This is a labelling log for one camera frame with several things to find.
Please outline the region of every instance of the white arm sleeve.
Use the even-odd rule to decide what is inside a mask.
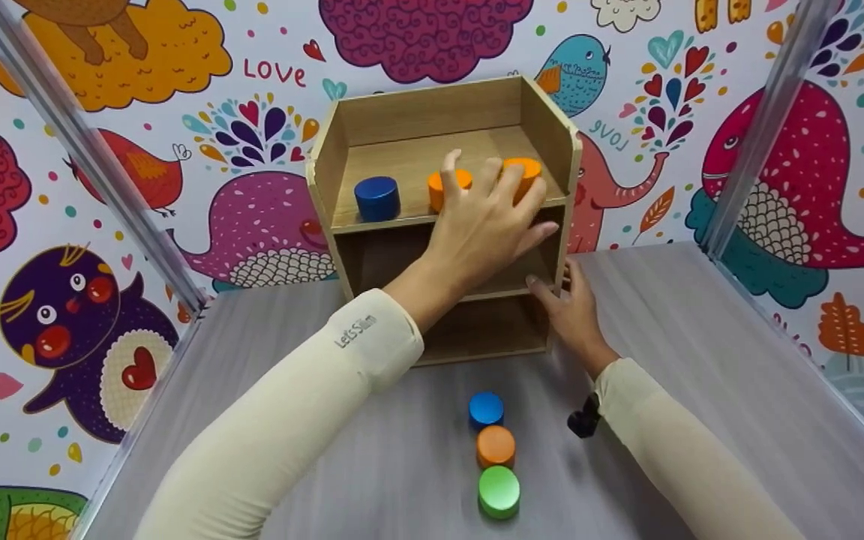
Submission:
[[[135,538],[258,538],[370,392],[398,380],[422,347],[393,298],[378,289],[354,298],[179,455]]]
[[[595,382],[599,414],[699,540],[803,540],[750,472],[630,358]]]

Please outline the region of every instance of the wooden shelf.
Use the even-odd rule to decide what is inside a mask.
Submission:
[[[473,182],[488,158],[534,158],[548,185],[537,221],[554,221],[559,232],[469,291],[426,332],[419,363],[545,351],[548,315],[529,295],[525,277],[533,274],[554,291],[562,287],[582,156],[577,133],[525,76],[333,103],[306,160],[305,178],[346,300],[386,286],[425,252],[438,219],[429,208],[426,179],[447,153],[462,149],[458,166],[470,171]],[[353,189],[374,176],[395,179],[401,211],[393,220],[363,223]]]
[[[521,126],[493,127],[349,148],[339,199],[332,213],[332,232],[340,235],[356,230],[390,229],[435,221],[437,215],[429,206],[425,181],[430,174],[439,170],[443,158],[455,148],[462,149],[459,168],[472,173],[473,178],[488,158],[526,157],[542,161]],[[542,178],[548,185],[545,206],[565,205],[566,195],[548,172],[545,163],[542,163],[542,171]],[[359,217],[353,189],[362,179],[374,176],[391,176],[398,183],[398,197],[402,205],[398,219],[363,223]]]
[[[541,353],[548,348],[548,315],[530,296],[456,305],[424,336],[418,365]]]
[[[563,213],[564,208],[543,208],[536,220],[561,223]],[[429,223],[336,235],[336,248],[349,277],[352,296],[391,283],[425,252],[433,227]],[[528,292],[525,277],[530,274],[554,286],[561,235],[560,230],[546,238],[536,249],[470,291],[463,302],[525,294]]]

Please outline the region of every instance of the orange leaf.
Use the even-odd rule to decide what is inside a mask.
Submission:
[[[864,356],[864,322],[861,313],[858,307],[846,304],[841,292],[837,292],[832,301],[822,304],[819,342],[834,353]]]
[[[655,202],[652,202],[649,209],[645,211],[641,223],[638,224],[639,235],[645,233],[648,229],[652,229],[655,225],[659,224],[659,221],[662,221],[662,218],[665,218],[669,209],[672,208],[672,201],[674,199],[675,185],[669,187],[662,195],[659,195],[658,199],[655,199]]]

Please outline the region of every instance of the orange cylinder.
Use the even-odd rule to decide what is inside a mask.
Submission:
[[[473,175],[464,169],[456,169],[455,178],[459,181],[459,188],[469,189],[470,185],[473,184]],[[432,209],[436,213],[439,213],[442,211],[442,205],[446,201],[445,194],[443,194],[442,177],[439,176],[439,173],[429,175],[428,185],[429,206],[432,206]]]
[[[502,168],[512,164],[520,164],[523,169],[522,180],[518,182],[518,189],[515,191],[515,198],[513,199],[514,204],[518,204],[522,197],[528,194],[532,182],[542,174],[542,164],[531,157],[509,157],[508,160],[503,161]]]
[[[515,464],[515,438],[502,426],[486,426],[475,438],[475,454],[483,469],[502,465],[512,468]]]

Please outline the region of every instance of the gray table surface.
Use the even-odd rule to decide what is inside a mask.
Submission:
[[[864,426],[695,246],[580,256],[603,332],[759,478],[806,537],[864,538]],[[220,295],[87,538],[130,538],[176,455],[340,304],[336,283]],[[373,396],[274,510],[264,539],[678,539],[692,534],[603,424],[567,353],[414,369]],[[499,394],[517,437],[517,517],[476,505],[467,399]]]

